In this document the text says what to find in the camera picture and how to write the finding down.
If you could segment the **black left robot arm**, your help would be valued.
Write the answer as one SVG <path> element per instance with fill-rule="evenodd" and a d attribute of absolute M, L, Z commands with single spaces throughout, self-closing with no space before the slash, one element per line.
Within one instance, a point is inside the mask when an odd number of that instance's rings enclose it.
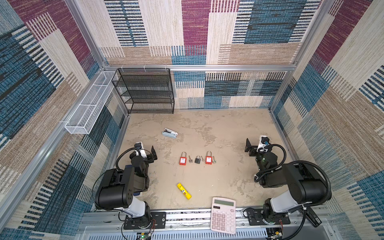
<path fill-rule="evenodd" d="M 96 209 L 122 212 L 127 215 L 127 221 L 139 228 L 155 223 L 149 204 L 137 199 L 134 194 L 148 190 L 149 164 L 157 159 L 155 148 L 148 151 L 142 143 L 136 143 L 120 154 L 115 168 L 99 176 L 101 181 L 93 194 Z"/>

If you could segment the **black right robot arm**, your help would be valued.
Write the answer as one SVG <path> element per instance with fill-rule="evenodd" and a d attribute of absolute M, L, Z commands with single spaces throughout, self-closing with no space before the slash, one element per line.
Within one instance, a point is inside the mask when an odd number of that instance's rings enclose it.
<path fill-rule="evenodd" d="M 288 187 L 281 195 L 265 200 L 261 209 L 244 209 L 243 215 L 251 226 L 288 225 L 289 214 L 296 211 L 304 214 L 315 228 L 322 223 L 312 209 L 332 197 L 331 181 L 322 168 L 308 161 L 286 163 L 285 148 L 271 144 L 267 136 L 261 136 L 257 146 L 247 140 L 245 152 L 255 157 L 258 165 L 255 183 L 265 189 Z"/>

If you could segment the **small black padlock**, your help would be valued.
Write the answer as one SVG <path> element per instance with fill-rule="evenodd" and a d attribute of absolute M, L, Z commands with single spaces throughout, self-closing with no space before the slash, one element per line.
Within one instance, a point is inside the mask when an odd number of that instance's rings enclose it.
<path fill-rule="evenodd" d="M 196 156 L 196 158 L 195 158 L 195 164 L 200 164 L 200 163 L 201 163 L 201 160 L 202 160 L 202 157 L 201 157 L 201 156 Z"/>

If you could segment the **red padlock with key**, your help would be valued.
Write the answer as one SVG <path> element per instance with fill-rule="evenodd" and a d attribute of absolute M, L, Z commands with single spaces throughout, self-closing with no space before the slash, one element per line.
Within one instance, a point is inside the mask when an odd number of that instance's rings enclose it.
<path fill-rule="evenodd" d="M 187 164 L 187 153 L 182 152 L 182 155 L 181 155 L 180 160 L 179 160 L 179 165 L 185 166 L 186 164 Z"/>

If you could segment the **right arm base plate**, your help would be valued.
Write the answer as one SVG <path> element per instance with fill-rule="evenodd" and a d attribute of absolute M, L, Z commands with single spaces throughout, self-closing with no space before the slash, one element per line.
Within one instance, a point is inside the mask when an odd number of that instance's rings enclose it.
<path fill-rule="evenodd" d="M 243 215 L 249 221 L 250 226 L 289 225 L 291 223 L 288 214 L 276 214 L 274 212 L 264 214 L 261 208 L 246 208 Z"/>

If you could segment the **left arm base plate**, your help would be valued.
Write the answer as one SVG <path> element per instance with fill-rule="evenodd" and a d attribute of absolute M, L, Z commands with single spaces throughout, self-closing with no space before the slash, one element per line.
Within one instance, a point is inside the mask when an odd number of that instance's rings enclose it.
<path fill-rule="evenodd" d="M 166 225 L 166 212 L 151 212 L 142 217 L 130 218 L 126 216 L 123 229 L 124 230 L 150 230 L 164 229 Z"/>

